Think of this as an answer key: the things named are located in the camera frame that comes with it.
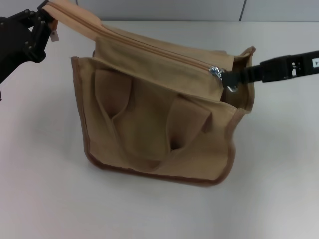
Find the zipper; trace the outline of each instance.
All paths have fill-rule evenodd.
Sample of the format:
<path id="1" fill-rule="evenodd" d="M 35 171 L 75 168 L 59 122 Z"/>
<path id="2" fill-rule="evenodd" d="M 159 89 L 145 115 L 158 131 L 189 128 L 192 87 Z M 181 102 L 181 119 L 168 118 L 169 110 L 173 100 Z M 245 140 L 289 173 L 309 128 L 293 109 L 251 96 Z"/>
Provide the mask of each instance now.
<path id="1" fill-rule="evenodd" d="M 61 13 L 65 14 L 68 17 L 72 18 L 73 20 L 77 21 L 78 23 L 84 25 L 88 29 L 99 33 L 100 35 L 106 36 L 108 38 L 122 42 L 124 44 L 138 48 L 140 50 L 150 52 L 150 53 L 153 53 L 155 55 L 159 55 L 159 56 L 168 58 L 170 60 L 178 61 L 178 62 L 184 63 L 186 65 L 196 67 L 200 70 L 204 70 L 205 72 L 208 71 L 211 75 L 217 77 L 222 82 L 222 73 L 225 72 L 225 69 L 223 69 L 223 68 L 220 68 L 218 66 L 212 66 L 206 62 L 203 62 L 203 61 L 200 61 L 200 60 L 197 60 L 194 58 L 186 57 L 186 56 L 183 56 L 183 55 L 180 55 L 177 53 L 173 53 L 173 52 L 166 51 L 166 50 L 163 50 L 163 49 L 151 46 L 151 45 L 147 45 L 145 43 L 130 39 L 128 37 L 122 36 L 116 32 L 113 32 L 113 31 L 105 28 L 105 30 L 111 32 L 111 33 L 107 33 L 106 31 L 102 30 L 101 28 L 96 27 L 95 25 L 88 23 L 87 21 L 81 19 L 80 17 L 77 17 L 76 15 L 74 15 L 71 12 L 68 12 L 67 10 L 65 10 L 64 8 L 62 8 L 61 6 L 59 6 L 56 3 L 48 2 L 47 5 L 55 8 L 56 10 L 60 11 Z M 231 92 L 237 91 L 237 87 L 228 87 L 228 89 Z"/>

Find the bag strap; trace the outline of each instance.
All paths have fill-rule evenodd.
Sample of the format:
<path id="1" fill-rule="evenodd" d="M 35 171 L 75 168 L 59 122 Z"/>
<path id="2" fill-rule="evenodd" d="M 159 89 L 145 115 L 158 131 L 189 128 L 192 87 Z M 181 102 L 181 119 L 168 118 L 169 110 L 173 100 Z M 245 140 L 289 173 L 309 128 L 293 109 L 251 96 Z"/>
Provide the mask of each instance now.
<path id="1" fill-rule="evenodd" d="M 123 77 L 121 73 L 113 74 L 112 77 L 109 77 L 108 74 L 109 71 L 96 70 L 95 95 L 101 110 L 107 113 L 106 120 L 112 125 L 123 159 L 132 169 L 140 172 L 153 172 L 163 167 L 190 145 L 201 131 L 207 132 L 210 129 L 212 113 L 184 97 L 177 96 L 168 113 L 166 126 L 170 153 L 162 158 L 150 160 L 128 152 L 114 126 L 114 119 L 127 108 L 132 91 L 132 78 Z"/>

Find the canvas bag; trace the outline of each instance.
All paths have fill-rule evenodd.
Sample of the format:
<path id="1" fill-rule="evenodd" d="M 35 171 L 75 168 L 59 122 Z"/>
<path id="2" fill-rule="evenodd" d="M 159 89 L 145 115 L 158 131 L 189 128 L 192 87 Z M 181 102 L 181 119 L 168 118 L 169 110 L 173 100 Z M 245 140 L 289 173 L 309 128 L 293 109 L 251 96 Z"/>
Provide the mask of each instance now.
<path id="1" fill-rule="evenodd" d="M 251 66 L 254 47 L 232 56 L 102 26 L 65 1 L 44 9 L 96 41 L 93 57 L 72 58 L 85 153 L 94 165 L 194 183 L 226 178 L 233 132 L 252 109 L 254 87 L 231 92 L 209 68 Z"/>

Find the white table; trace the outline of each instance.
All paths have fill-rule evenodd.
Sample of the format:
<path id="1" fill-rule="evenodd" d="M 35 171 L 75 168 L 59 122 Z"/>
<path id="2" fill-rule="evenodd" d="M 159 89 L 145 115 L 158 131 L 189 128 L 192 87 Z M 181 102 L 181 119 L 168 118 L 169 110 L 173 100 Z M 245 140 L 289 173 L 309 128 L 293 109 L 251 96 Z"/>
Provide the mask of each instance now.
<path id="1" fill-rule="evenodd" d="M 231 54 L 254 45 L 255 64 L 319 49 L 319 23 L 109 24 Z M 25 63 L 1 84 L 1 238 L 318 238 L 318 75 L 257 83 L 229 177 L 201 188 L 87 161 L 70 57 L 91 56 L 94 42 L 62 24 L 58 34 L 41 64 Z"/>

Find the white label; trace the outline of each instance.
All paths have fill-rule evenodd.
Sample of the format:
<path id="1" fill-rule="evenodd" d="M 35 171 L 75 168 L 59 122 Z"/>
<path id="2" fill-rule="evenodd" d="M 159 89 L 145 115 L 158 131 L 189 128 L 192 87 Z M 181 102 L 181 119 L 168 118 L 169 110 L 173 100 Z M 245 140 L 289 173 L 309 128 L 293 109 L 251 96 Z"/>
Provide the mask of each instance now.
<path id="1" fill-rule="evenodd" d="M 313 67 L 314 68 L 319 67 L 319 58 L 313 59 Z"/>

